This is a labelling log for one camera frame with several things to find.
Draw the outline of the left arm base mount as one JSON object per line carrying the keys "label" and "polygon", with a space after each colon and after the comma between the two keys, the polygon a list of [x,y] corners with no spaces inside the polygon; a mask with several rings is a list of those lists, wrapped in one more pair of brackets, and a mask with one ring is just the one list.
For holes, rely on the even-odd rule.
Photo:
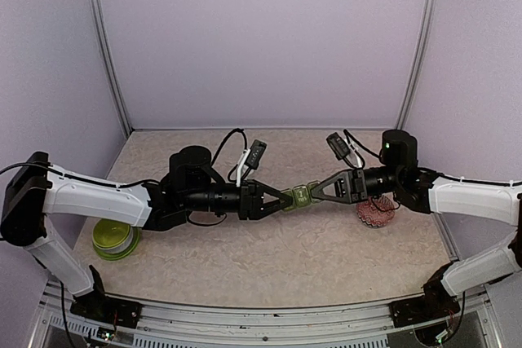
{"label": "left arm base mount", "polygon": [[115,327],[136,329],[141,316],[142,305],[138,302],[115,297],[75,298],[70,307],[74,315],[85,319],[111,324]]}

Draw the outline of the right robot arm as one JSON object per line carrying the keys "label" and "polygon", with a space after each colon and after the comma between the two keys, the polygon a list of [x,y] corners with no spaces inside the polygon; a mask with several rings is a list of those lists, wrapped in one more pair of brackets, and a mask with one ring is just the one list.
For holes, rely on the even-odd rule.
{"label": "right robot arm", "polygon": [[418,143],[403,130],[382,134],[379,167],[342,170],[311,191],[312,198],[352,205],[385,193],[420,214],[461,214],[504,222],[517,231],[496,245],[441,267],[424,284],[419,314],[433,319],[469,288],[502,280],[521,270],[521,184],[454,178],[422,168]]}

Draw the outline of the green weekly pill organizer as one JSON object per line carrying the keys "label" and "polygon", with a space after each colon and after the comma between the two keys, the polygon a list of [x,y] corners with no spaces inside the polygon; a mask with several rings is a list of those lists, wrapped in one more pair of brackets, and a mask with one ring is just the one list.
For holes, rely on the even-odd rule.
{"label": "green weekly pill organizer", "polygon": [[321,203],[321,200],[314,198],[311,194],[311,190],[319,183],[319,181],[315,180],[283,190],[283,194],[292,198],[292,204],[284,208],[283,211],[290,212],[294,209],[306,208],[310,205]]}

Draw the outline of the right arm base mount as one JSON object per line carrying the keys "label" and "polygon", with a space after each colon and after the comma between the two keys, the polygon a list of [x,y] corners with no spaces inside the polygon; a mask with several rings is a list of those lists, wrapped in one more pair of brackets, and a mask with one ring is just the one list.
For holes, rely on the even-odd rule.
{"label": "right arm base mount", "polygon": [[458,300],[451,297],[437,299],[430,295],[393,301],[389,304],[389,309],[395,328],[442,319],[461,311]]}

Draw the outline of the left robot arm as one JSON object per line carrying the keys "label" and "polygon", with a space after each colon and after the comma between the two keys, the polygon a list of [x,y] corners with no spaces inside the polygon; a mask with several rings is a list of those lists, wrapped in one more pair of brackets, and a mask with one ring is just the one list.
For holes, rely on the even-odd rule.
{"label": "left robot arm", "polygon": [[146,231],[168,231],[185,224],[193,211],[256,221],[292,204],[291,196],[257,180],[226,182],[212,166],[210,150],[198,145],[171,155],[161,181],[84,177],[51,164],[45,152],[12,167],[17,172],[5,191],[1,237],[29,251],[97,319],[113,313],[113,299],[105,294],[97,270],[81,265],[47,216],[105,218]]}

